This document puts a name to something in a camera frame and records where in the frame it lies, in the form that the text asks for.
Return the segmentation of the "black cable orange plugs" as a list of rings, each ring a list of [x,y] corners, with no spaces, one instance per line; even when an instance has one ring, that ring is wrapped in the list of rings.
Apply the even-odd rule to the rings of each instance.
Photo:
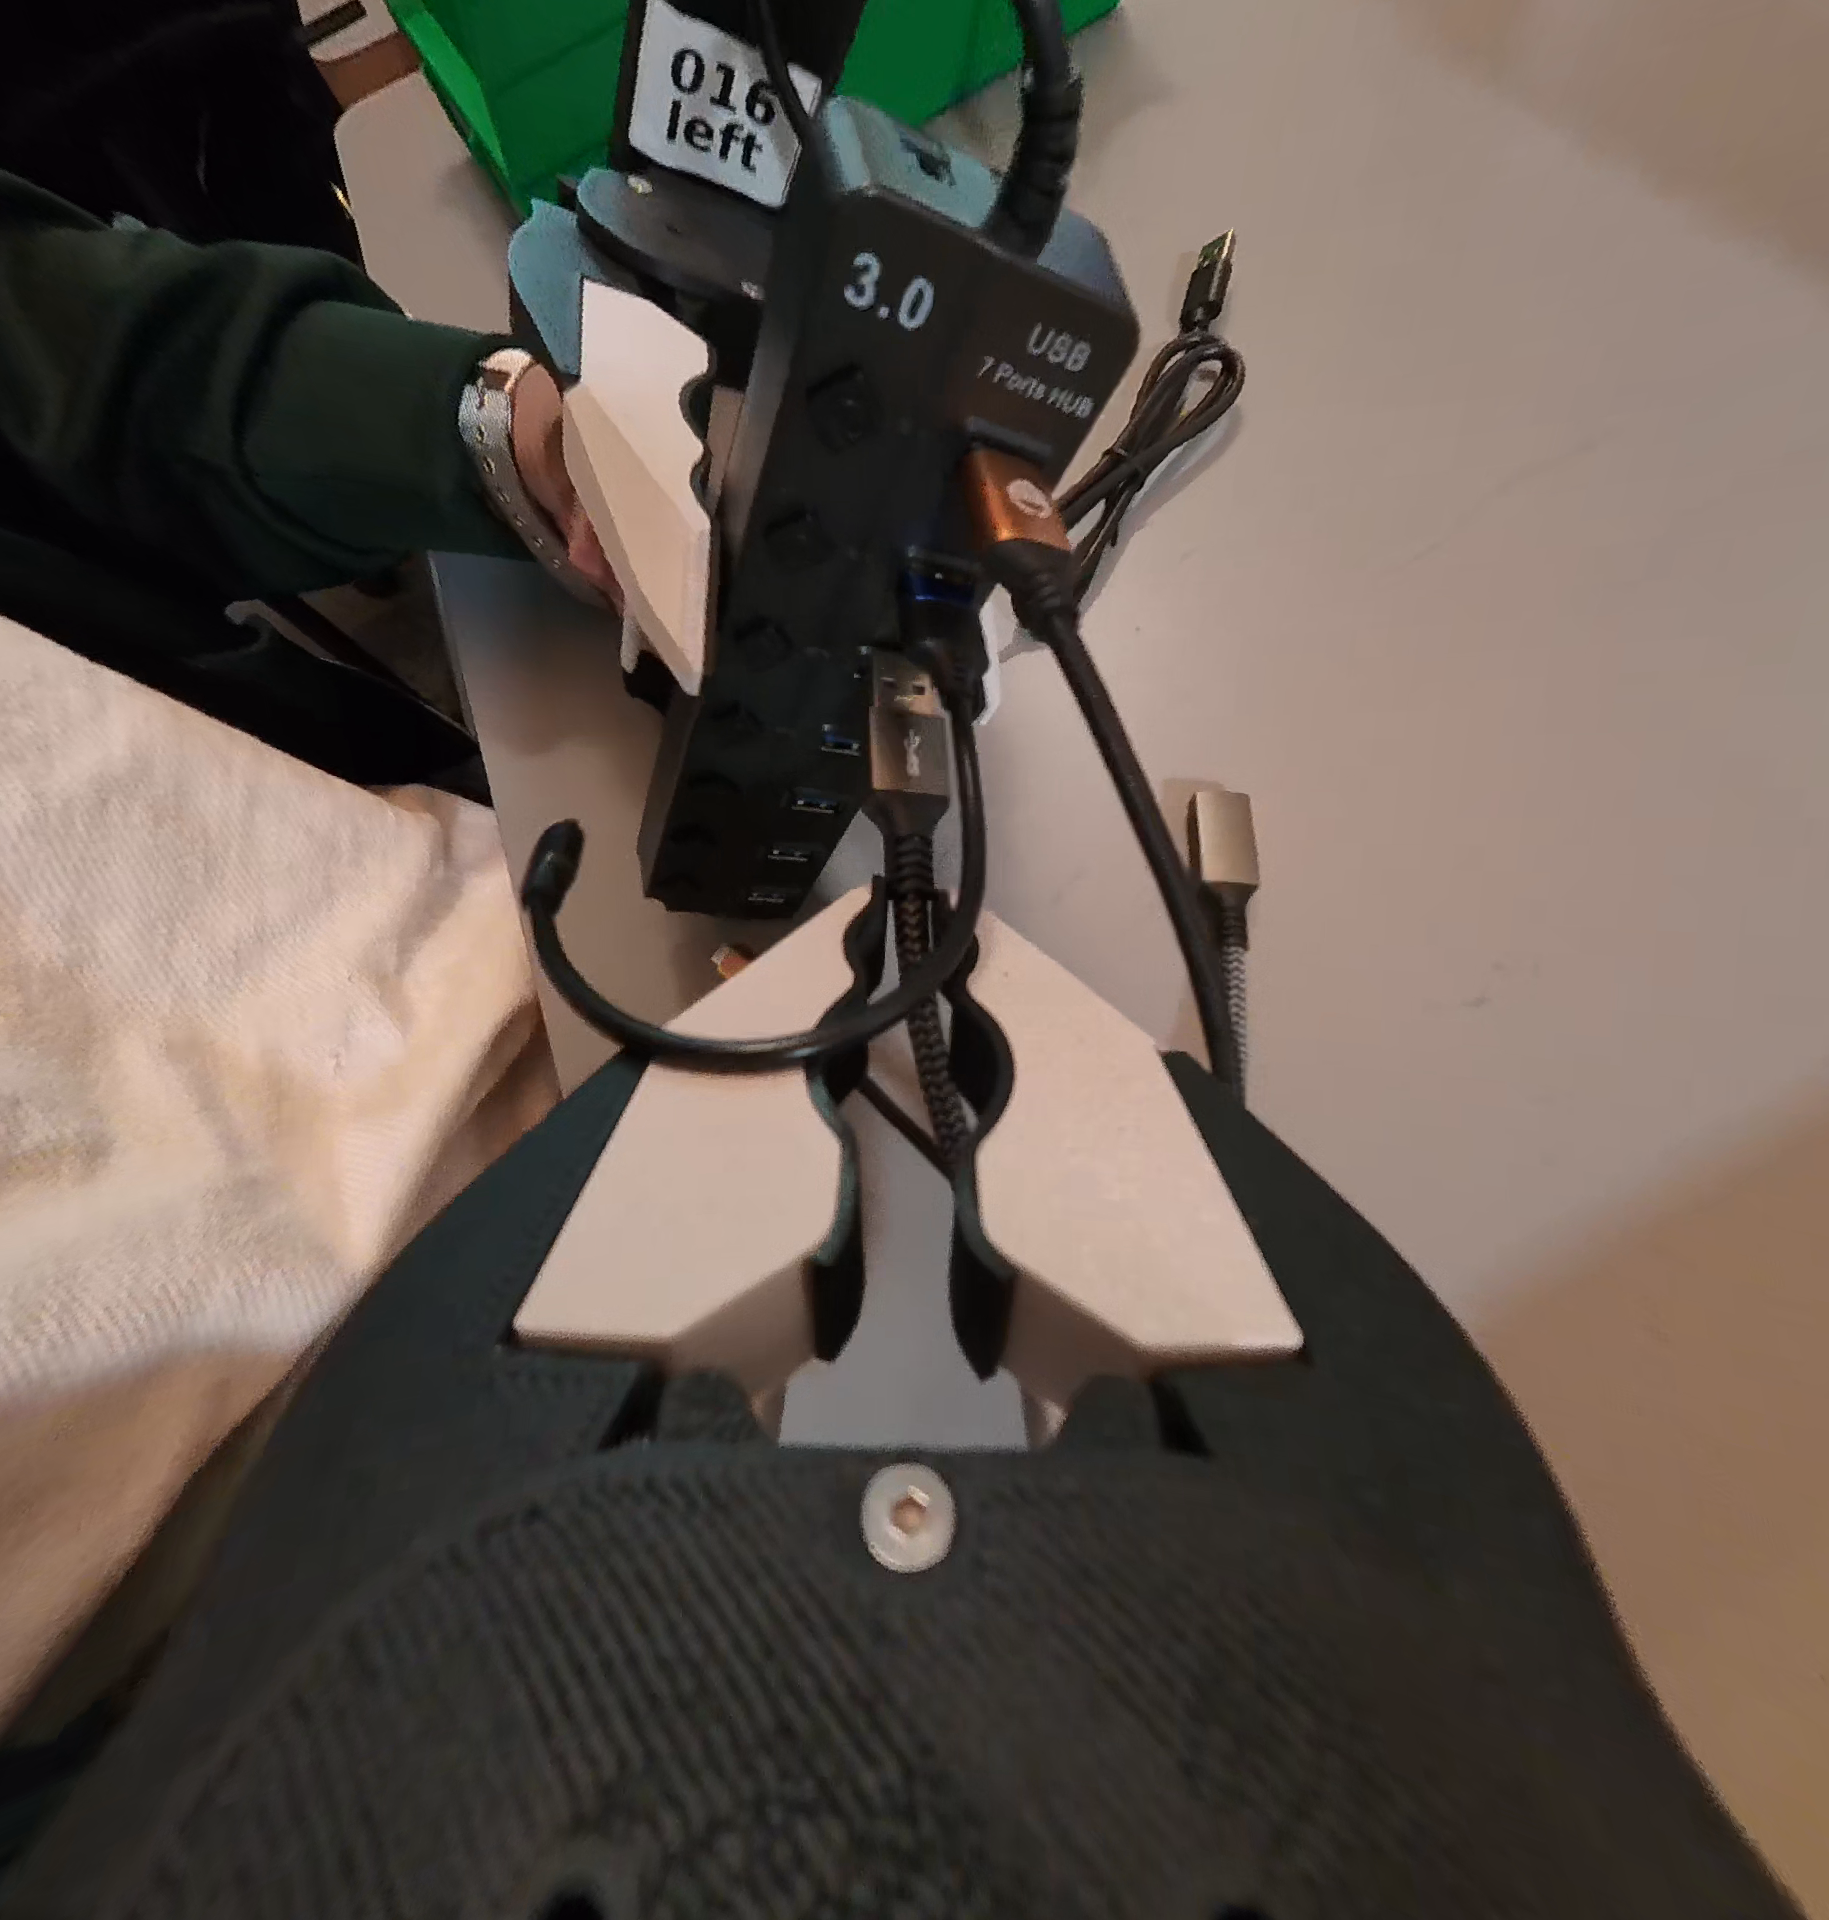
[[[1258,890],[1252,806],[1222,787],[1200,787],[1188,799],[1187,840],[1173,839],[1087,648],[1081,564],[1046,482],[1026,461],[979,450],[966,458],[959,487],[977,554],[991,564],[994,584],[1009,592],[1021,630],[1056,662],[1156,886],[1207,1066],[1235,1100],[1246,1100]]]

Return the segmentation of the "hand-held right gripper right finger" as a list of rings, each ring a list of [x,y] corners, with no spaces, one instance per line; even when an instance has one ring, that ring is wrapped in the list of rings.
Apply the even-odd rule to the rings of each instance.
[[[954,991],[974,1140],[954,1182],[954,1336],[1049,1444],[1092,1381],[1297,1357],[1302,1329],[1167,1056],[999,920]]]

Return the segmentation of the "grey desk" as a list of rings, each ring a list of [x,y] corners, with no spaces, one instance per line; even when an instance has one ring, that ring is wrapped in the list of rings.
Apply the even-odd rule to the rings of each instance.
[[[1260,827],[1252,1106],[1484,1349],[1829,1917],[1829,5],[1120,5],[1237,419],[1087,639]]]

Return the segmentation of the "person's left forearm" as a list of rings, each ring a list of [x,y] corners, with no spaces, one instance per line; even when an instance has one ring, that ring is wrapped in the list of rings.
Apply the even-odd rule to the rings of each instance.
[[[522,559],[460,433],[504,345],[339,255],[112,228],[0,172],[0,531],[227,600]]]

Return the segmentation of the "long black multiport hub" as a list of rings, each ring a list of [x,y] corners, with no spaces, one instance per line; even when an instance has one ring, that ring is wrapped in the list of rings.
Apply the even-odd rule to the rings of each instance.
[[[739,648],[758,732],[806,708],[807,665],[893,634],[906,573],[974,584],[966,457],[1007,450],[1061,480],[1142,343],[1109,246],[1068,212],[1029,261],[947,210],[847,188],[787,217],[769,292],[714,511],[700,690],[729,690]],[[643,822],[673,777],[668,717],[691,697],[668,708]],[[646,844],[641,824],[643,892]]]

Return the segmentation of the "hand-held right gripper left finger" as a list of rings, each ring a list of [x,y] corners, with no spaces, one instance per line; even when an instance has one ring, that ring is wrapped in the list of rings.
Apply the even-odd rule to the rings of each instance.
[[[723,1379],[780,1439],[787,1394],[862,1318],[862,1136],[806,1070],[638,1066],[515,1309],[515,1349]]]

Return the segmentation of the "grey wristwatch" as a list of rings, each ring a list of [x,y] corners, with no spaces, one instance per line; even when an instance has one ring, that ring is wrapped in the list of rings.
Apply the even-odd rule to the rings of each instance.
[[[562,587],[573,585],[566,542],[521,476],[515,449],[515,397],[538,367],[521,347],[500,347],[471,371],[456,408],[462,446],[480,492],[502,525]]]

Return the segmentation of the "person's left hand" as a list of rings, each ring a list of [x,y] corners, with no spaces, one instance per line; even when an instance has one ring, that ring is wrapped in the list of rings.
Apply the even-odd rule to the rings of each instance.
[[[566,576],[620,615],[620,578],[566,468],[564,397],[539,360],[531,360],[511,387],[511,449],[521,485],[564,552]]]

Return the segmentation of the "green plastic bin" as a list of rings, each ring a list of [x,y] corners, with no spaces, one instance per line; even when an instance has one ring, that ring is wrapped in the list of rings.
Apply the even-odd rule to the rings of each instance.
[[[517,210],[527,210],[568,172],[602,161],[627,7],[407,3],[389,5],[389,14],[471,157]],[[974,89],[954,106],[1017,75],[1021,121],[994,223],[1007,236],[1023,234],[1026,249],[1057,214],[1077,155],[1085,98],[1068,36],[1114,11],[1108,3],[980,5],[968,72]],[[764,60],[800,139],[806,116],[825,107],[806,112],[797,104],[776,39]]]

